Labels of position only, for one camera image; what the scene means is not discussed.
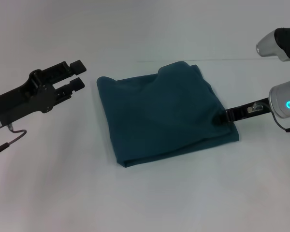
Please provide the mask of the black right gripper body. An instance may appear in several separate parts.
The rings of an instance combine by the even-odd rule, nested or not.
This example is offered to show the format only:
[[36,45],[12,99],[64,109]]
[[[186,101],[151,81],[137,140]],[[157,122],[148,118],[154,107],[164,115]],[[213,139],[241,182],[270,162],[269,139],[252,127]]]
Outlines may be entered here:
[[236,122],[267,113],[271,113],[271,108],[269,106],[269,99],[264,98],[245,105],[228,109],[227,122]]

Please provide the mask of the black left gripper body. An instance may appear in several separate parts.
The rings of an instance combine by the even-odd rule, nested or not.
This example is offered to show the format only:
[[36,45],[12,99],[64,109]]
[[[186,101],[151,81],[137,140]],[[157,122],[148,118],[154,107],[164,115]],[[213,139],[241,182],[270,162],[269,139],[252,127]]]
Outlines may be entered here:
[[25,84],[0,95],[0,126],[11,124],[31,113],[50,111],[56,102],[58,71],[35,70]]

